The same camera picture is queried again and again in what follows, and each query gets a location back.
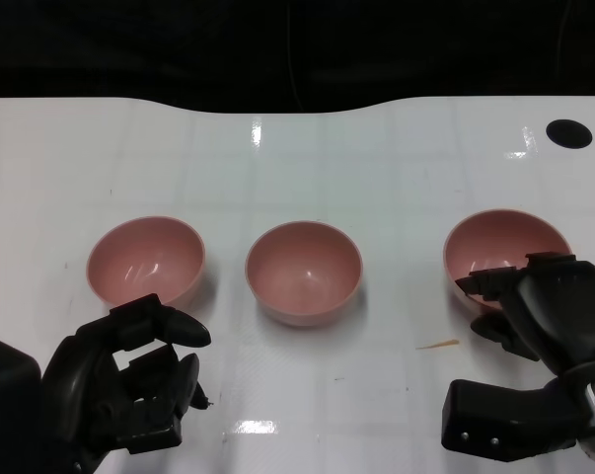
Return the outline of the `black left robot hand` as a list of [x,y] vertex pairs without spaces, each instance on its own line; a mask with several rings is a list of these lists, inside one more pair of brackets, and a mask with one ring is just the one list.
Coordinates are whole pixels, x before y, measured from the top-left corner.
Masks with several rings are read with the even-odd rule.
[[41,380],[40,473],[93,473],[112,451],[176,447],[187,410],[209,401],[196,354],[205,326],[149,294],[65,338]]

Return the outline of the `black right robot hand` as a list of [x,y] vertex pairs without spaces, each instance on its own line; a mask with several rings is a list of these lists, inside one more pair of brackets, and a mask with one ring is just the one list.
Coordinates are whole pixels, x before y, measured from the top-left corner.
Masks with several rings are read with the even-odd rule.
[[553,374],[595,362],[595,266],[558,252],[526,259],[523,268],[472,271],[455,284],[498,303],[520,341]]

